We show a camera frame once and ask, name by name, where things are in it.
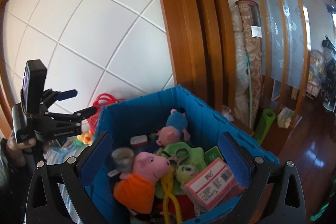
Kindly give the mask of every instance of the barcode label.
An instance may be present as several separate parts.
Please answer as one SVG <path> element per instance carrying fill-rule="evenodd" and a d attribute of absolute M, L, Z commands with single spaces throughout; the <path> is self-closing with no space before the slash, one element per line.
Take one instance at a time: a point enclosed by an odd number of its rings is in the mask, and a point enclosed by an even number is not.
<path fill-rule="evenodd" d="M 212 183 L 217 189 L 219 189 L 221 187 L 221 185 L 217 182 L 217 181 L 214 181 Z"/>
<path fill-rule="evenodd" d="M 224 161 L 220 160 L 214 163 L 214 165 L 204 172 L 204 174 L 195 182 L 193 182 L 190 187 L 193 191 L 198 192 L 203 185 L 206 185 L 208 182 L 213 181 L 214 176 L 217 176 L 225 168 L 226 164 Z"/>
<path fill-rule="evenodd" d="M 232 173 L 229 169 L 225 169 L 224 172 L 220 175 L 220 177 L 224 180 L 227 181 L 230 177 L 232 177 Z"/>
<path fill-rule="evenodd" d="M 234 179 L 232 172 L 225 167 L 217 173 L 216 176 L 213 176 L 210 179 L 210 183 L 207 184 L 206 187 L 201 188 L 197 195 L 206 205 L 208 205 L 216 198 L 216 196 L 225 193 L 225 188 L 232 179 Z"/>

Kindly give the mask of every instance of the yellow duck toy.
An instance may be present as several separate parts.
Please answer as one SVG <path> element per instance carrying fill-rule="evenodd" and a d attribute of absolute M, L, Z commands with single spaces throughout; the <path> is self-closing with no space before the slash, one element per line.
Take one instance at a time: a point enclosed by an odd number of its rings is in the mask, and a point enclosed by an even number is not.
<path fill-rule="evenodd" d="M 77 135 L 77 140 L 85 145 L 92 145 L 94 135 L 89 132 L 83 132 L 81 135 Z"/>

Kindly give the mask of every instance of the wooden floor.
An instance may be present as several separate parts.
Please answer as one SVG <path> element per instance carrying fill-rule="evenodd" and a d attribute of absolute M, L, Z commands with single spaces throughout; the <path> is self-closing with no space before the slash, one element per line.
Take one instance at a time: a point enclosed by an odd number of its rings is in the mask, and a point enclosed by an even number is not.
<path fill-rule="evenodd" d="M 306 98 L 302 108 L 302 120 L 290 134 L 283 150 L 278 155 L 281 163 L 292 160 L 299 172 L 302 183 L 307 223 L 317 213 L 330 189 L 336 172 L 336 121 L 331 112 L 322 106 L 323 100 Z M 270 188 L 251 219 L 256 223 L 266 205 Z"/>

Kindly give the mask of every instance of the green yoga mat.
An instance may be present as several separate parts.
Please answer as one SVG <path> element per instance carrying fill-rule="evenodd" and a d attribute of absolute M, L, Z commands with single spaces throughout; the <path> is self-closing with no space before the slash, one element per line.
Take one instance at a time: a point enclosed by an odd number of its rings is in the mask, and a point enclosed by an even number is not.
<path fill-rule="evenodd" d="M 265 139 L 267 132 L 271 127 L 275 117 L 276 115 L 271 109 L 264 109 L 264 111 L 262 112 L 261 118 L 253 136 L 253 138 L 255 138 L 259 145 L 261 145 L 261 143 Z"/>

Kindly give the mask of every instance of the metal screw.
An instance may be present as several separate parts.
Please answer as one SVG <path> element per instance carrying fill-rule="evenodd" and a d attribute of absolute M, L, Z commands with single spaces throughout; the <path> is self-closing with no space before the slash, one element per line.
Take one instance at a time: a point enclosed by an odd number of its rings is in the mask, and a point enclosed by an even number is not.
<path fill-rule="evenodd" d="M 37 167 L 38 167 L 38 168 L 42 167 L 43 165 L 44 165 L 44 162 L 43 162 L 43 161 L 39 161 L 39 162 L 37 163 Z"/>
<path fill-rule="evenodd" d="M 67 162 L 69 163 L 69 164 L 72 164 L 72 163 L 74 163 L 76 161 L 76 158 L 75 157 L 70 157 L 70 158 L 68 158 L 68 160 L 67 160 Z"/>
<path fill-rule="evenodd" d="M 294 167 L 294 163 L 293 163 L 291 160 L 289 160 L 289 161 L 287 162 L 287 165 L 288 165 L 289 167 Z"/>
<path fill-rule="evenodd" d="M 262 157 L 256 157 L 254 160 L 258 164 L 262 164 L 264 162 L 264 159 Z"/>

